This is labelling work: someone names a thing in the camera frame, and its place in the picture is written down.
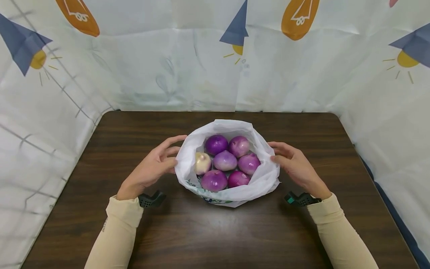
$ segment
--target arm sleeve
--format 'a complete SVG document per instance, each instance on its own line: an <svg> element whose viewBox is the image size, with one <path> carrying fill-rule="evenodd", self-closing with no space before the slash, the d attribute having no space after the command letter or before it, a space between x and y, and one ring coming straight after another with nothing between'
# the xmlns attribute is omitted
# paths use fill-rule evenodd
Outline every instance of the arm sleeve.
<svg viewBox="0 0 430 269"><path fill-rule="evenodd" d="M143 208L138 199L109 199L107 219L86 261L85 269L126 269Z"/></svg>
<svg viewBox="0 0 430 269"><path fill-rule="evenodd" d="M307 206L334 269L377 269L363 240L348 222L337 197Z"/></svg>

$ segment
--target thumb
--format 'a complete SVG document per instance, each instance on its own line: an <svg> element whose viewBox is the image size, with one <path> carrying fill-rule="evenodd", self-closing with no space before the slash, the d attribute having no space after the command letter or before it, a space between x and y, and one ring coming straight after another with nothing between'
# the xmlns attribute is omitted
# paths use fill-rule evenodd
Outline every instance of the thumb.
<svg viewBox="0 0 430 269"><path fill-rule="evenodd" d="M164 161L163 161L164 171L167 171L170 168L175 167L177 164L178 164L178 161L176 160L175 157L168 157L168 158L164 159Z"/></svg>
<svg viewBox="0 0 430 269"><path fill-rule="evenodd" d="M270 159L276 163L276 164L280 164L281 167L285 170L288 170L288 168L291 165L291 160L285 158L284 156L281 155L275 155L275 156L271 156Z"/></svg>

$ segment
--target wrist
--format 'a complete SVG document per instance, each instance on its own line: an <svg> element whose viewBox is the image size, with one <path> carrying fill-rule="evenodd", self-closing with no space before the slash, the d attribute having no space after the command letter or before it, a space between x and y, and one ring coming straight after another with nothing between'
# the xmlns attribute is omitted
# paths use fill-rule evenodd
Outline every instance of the wrist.
<svg viewBox="0 0 430 269"><path fill-rule="evenodd" d="M328 199L332 195L332 192L321 179L312 182L305 190L313 197L320 198L321 200Z"/></svg>
<svg viewBox="0 0 430 269"><path fill-rule="evenodd" d="M116 199L118 201L122 200L133 200L141 195L144 191L144 187L137 187L134 185L127 184L125 181L122 183L120 189L118 190Z"/></svg>

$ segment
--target red onion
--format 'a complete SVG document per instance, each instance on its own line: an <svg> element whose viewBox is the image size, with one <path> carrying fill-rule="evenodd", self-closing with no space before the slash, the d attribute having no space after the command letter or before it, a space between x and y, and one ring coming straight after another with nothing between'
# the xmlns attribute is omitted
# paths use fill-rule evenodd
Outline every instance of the red onion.
<svg viewBox="0 0 430 269"><path fill-rule="evenodd" d="M228 151L236 158L240 158L249 152L249 141L244 136L236 136L228 143Z"/></svg>
<svg viewBox="0 0 430 269"><path fill-rule="evenodd" d="M203 176L200 184L205 190L219 192L227 187L227 177L220 170L211 170Z"/></svg>
<svg viewBox="0 0 430 269"><path fill-rule="evenodd" d="M208 138L205 143L205 149L209 154L217 155L228 147L228 141L222 135L214 135Z"/></svg>
<svg viewBox="0 0 430 269"><path fill-rule="evenodd" d="M234 188L242 185L248 185L251 179L242 171L234 171L228 177L228 187Z"/></svg>
<svg viewBox="0 0 430 269"><path fill-rule="evenodd" d="M237 162L239 165L239 169L245 172L246 174L252 176L257 170L257 167L261 164L260 160L257 158L257 155L254 153L242 156Z"/></svg>
<svg viewBox="0 0 430 269"><path fill-rule="evenodd" d="M236 169L237 167L236 157L226 150L218 153L214 157L213 163L215 168L221 171L230 171Z"/></svg>
<svg viewBox="0 0 430 269"><path fill-rule="evenodd" d="M203 152L196 152L196 164L194 165L194 172L197 175L204 175L211 170L212 161L209 155Z"/></svg>

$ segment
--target purple onion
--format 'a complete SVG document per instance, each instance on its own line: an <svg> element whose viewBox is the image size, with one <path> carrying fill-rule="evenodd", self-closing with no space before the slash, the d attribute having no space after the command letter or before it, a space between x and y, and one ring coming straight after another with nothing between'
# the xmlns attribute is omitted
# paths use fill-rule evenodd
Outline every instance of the purple onion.
<svg viewBox="0 0 430 269"><path fill-rule="evenodd" d="M224 150L214 157L213 164L220 171L230 171L236 169L237 159L233 154Z"/></svg>
<svg viewBox="0 0 430 269"><path fill-rule="evenodd" d="M211 170L202 177L200 184L205 190L219 192L227 187L227 177L220 170Z"/></svg>
<svg viewBox="0 0 430 269"><path fill-rule="evenodd" d="M228 151L236 158L240 158L249 152L249 141L244 136L236 136L228 143Z"/></svg>
<svg viewBox="0 0 430 269"><path fill-rule="evenodd" d="M257 170L257 167L261 164L260 160L257 158L257 155L254 153L242 156L237 162L239 165L239 169L245 172L246 174L252 176Z"/></svg>
<svg viewBox="0 0 430 269"><path fill-rule="evenodd" d="M222 135L214 135L208 138L205 143L205 149L209 154L217 155L228 147L228 141Z"/></svg>
<svg viewBox="0 0 430 269"><path fill-rule="evenodd" d="M234 171L230 174L227 180L229 188L234 188L242 185L248 185L251 179L247 174L242 171Z"/></svg>

